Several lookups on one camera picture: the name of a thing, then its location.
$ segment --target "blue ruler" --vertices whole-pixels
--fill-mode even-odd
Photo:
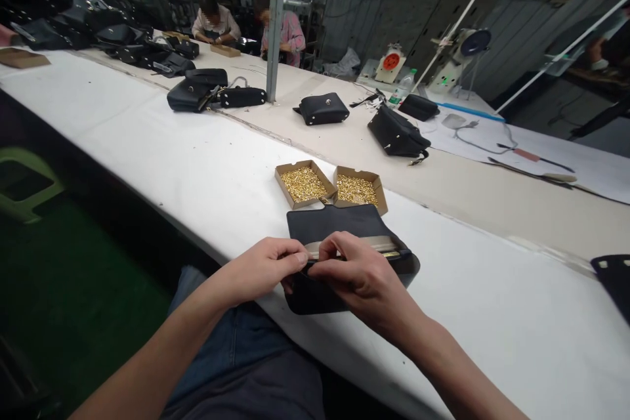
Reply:
[[[450,103],[438,103],[436,102],[437,105],[446,107],[446,108],[452,108],[453,110],[459,110],[460,112],[466,112],[466,113],[470,113],[471,115],[476,115],[476,116],[480,116],[483,118],[488,118],[488,119],[492,119],[494,121],[503,121],[505,122],[505,118],[503,118],[500,115],[490,115],[489,113],[486,112],[480,112],[479,110],[473,110],[472,108],[466,108],[466,107],[462,107],[460,105],[453,105]]]

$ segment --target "plastic bag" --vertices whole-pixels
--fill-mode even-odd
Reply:
[[[326,75],[337,77],[339,75],[352,75],[352,69],[361,64],[358,54],[354,52],[354,49],[348,48],[343,58],[333,64],[324,64],[324,72]]]

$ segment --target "small cardboard box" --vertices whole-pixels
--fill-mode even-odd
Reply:
[[[15,67],[18,69],[28,69],[31,67],[45,66],[50,64],[48,58],[42,54],[25,51],[17,48],[0,49],[0,64]]]
[[[293,197],[291,197],[291,194],[289,193],[287,186],[284,184],[280,176],[289,171],[300,169],[301,167],[310,167],[313,170],[313,172],[315,172],[317,177],[320,178],[320,181],[322,182],[322,184],[324,184],[324,187],[326,188],[326,195],[324,195],[323,198],[329,199],[335,193],[335,186],[332,185],[330,180],[328,180],[328,178],[324,175],[322,170],[317,166],[317,164],[313,162],[312,159],[309,159],[308,161],[298,161],[295,164],[281,164],[279,166],[276,166],[276,180],[278,181],[278,184],[280,184],[282,193],[287,198],[287,201],[289,202],[289,205],[291,206],[291,210],[307,207],[311,203],[316,203],[320,201],[318,198],[312,198],[309,200],[304,200],[302,202],[296,202],[295,200],[293,200]]]
[[[213,53],[221,54],[225,57],[237,57],[241,55],[238,49],[231,48],[224,45],[210,45],[210,51]]]
[[[348,177],[357,177],[359,179],[364,179],[368,182],[372,183],[374,187],[374,193],[376,194],[376,199],[379,201],[379,206],[376,207],[379,211],[379,215],[383,216],[389,210],[387,208],[387,202],[385,201],[385,192],[383,191],[383,185],[381,184],[381,177],[378,174],[367,172],[367,171],[355,171],[350,167],[337,166],[335,169],[335,174],[333,176],[333,181],[335,183],[335,195],[333,196],[334,204],[336,207],[354,207],[355,205],[361,205],[361,203],[351,202],[347,200],[341,200],[338,198],[339,188],[337,187],[337,176],[345,175]]]

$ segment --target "green stool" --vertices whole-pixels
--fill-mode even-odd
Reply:
[[[0,188],[0,212],[24,224],[36,223],[41,220],[41,217],[36,215],[33,209],[63,192],[64,187],[50,166],[37,154],[24,148],[0,149],[0,166],[9,161],[17,162],[52,181],[52,184],[48,187],[20,201],[14,201],[2,194],[2,188]]]

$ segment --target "plastic bottle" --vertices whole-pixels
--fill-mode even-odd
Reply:
[[[411,93],[411,89],[415,83],[414,76],[416,72],[418,72],[416,69],[411,69],[409,74],[405,75],[398,83],[396,90],[392,93],[392,96],[389,98],[389,103],[387,104],[390,108],[400,105]]]

